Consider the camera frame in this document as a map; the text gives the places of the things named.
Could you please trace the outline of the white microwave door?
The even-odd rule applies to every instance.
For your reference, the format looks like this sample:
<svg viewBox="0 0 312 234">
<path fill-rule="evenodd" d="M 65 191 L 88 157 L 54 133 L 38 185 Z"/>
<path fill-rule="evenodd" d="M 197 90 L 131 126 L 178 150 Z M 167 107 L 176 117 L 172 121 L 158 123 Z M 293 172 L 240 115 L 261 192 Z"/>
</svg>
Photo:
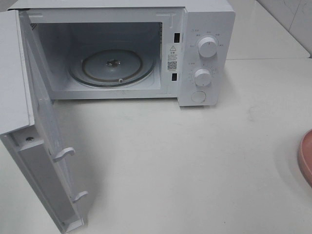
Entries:
<svg viewBox="0 0 312 234">
<path fill-rule="evenodd" d="M 84 225 L 80 192 L 46 80 L 39 26 L 25 10 L 0 14 L 0 139 L 63 234 Z"/>
</svg>

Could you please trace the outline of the upper white power knob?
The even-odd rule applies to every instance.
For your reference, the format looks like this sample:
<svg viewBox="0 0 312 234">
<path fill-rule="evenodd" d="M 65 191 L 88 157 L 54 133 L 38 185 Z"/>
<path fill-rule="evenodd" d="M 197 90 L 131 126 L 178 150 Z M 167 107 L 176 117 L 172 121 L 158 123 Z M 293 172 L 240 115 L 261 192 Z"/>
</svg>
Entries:
<svg viewBox="0 0 312 234">
<path fill-rule="evenodd" d="M 217 41 L 213 37 L 206 36 L 198 42 L 198 52 L 202 57 L 210 58 L 216 54 L 217 46 Z"/>
</svg>

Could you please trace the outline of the pink round plate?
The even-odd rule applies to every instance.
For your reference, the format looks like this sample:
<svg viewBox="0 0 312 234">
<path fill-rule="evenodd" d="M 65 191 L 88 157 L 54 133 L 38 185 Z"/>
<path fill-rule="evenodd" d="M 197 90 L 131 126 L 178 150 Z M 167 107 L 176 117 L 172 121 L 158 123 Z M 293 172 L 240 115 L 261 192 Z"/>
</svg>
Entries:
<svg viewBox="0 0 312 234">
<path fill-rule="evenodd" d="M 312 130 L 307 131 L 302 136 L 297 160 L 303 177 L 312 186 Z"/>
</svg>

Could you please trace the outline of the glass microwave turntable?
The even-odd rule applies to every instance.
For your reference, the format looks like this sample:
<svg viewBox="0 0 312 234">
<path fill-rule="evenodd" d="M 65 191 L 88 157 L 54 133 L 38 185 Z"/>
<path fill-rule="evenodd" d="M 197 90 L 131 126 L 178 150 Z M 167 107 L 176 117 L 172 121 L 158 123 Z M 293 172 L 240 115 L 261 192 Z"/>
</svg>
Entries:
<svg viewBox="0 0 312 234">
<path fill-rule="evenodd" d="M 129 41 L 84 45 L 70 54 L 69 74 L 99 88 L 130 85 L 145 79 L 159 60 L 159 44 Z"/>
</svg>

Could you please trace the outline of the white microwave oven body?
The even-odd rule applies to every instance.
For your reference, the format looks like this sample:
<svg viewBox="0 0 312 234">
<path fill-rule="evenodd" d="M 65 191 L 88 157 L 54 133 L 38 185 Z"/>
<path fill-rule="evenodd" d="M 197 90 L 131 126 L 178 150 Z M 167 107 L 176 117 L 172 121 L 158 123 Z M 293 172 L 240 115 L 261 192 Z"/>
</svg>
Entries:
<svg viewBox="0 0 312 234">
<path fill-rule="evenodd" d="M 52 99 L 176 98 L 180 106 L 215 105 L 233 31 L 235 11 L 226 0 L 19 0 L 9 10 L 25 10 L 38 34 L 47 64 Z M 217 41 L 210 58 L 198 52 L 206 36 Z M 143 80 L 99 88 L 82 84 L 68 71 L 70 54 L 84 45 L 129 41 L 159 44 L 159 60 Z M 194 74 L 207 69 L 209 85 Z M 202 103 L 192 94 L 203 91 Z"/>
</svg>

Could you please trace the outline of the white timer knob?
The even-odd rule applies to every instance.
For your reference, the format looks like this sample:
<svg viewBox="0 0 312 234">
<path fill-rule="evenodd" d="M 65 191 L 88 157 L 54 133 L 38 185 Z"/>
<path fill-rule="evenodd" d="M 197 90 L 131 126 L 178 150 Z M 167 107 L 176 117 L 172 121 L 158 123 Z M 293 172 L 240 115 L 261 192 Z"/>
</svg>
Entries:
<svg viewBox="0 0 312 234">
<path fill-rule="evenodd" d="M 212 75 L 207 69 L 198 69 L 194 74 L 195 84 L 199 87 L 207 86 L 212 81 Z"/>
</svg>

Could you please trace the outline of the round white door button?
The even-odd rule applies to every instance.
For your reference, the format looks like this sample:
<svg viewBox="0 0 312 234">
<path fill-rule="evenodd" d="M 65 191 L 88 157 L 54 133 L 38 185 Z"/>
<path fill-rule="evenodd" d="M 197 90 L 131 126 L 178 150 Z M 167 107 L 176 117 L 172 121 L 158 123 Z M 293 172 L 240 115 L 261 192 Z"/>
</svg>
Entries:
<svg viewBox="0 0 312 234">
<path fill-rule="evenodd" d="M 206 94 L 203 91 L 196 91 L 192 94 L 192 101 L 196 103 L 202 103 L 206 99 Z"/>
</svg>

